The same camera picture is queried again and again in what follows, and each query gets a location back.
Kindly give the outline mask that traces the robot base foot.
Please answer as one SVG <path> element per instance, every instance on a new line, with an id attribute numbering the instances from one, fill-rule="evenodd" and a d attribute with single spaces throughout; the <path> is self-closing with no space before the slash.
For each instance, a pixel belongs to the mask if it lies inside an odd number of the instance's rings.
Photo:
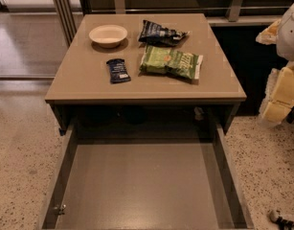
<path id="1" fill-rule="evenodd" d="M 294 214 L 284 214 L 279 210 L 272 210 L 269 218 L 279 225 L 280 230 L 294 230 Z"/>

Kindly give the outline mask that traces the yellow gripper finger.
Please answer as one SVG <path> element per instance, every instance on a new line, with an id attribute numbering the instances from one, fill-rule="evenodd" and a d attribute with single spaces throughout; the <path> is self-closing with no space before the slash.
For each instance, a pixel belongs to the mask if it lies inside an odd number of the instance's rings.
<path id="1" fill-rule="evenodd" d="M 260 117 L 279 125 L 294 107 L 294 62 L 288 62 L 281 70 L 273 68 L 265 87 L 265 98 L 260 105 Z"/>
<path id="2" fill-rule="evenodd" d="M 270 26 L 258 34 L 256 41 L 264 45 L 275 44 L 277 41 L 277 33 L 280 23 L 280 19 L 273 22 Z"/>

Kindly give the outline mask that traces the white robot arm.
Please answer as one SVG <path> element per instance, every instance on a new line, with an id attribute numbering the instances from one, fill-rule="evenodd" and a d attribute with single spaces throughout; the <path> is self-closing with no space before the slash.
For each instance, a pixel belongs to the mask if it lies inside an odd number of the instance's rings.
<path id="1" fill-rule="evenodd" d="M 281 70 L 271 70 L 259 110 L 260 123 L 275 127 L 294 110 L 294 3 L 281 19 L 259 33 L 256 41 L 264 45 L 275 44 L 278 56 L 287 60 Z"/>

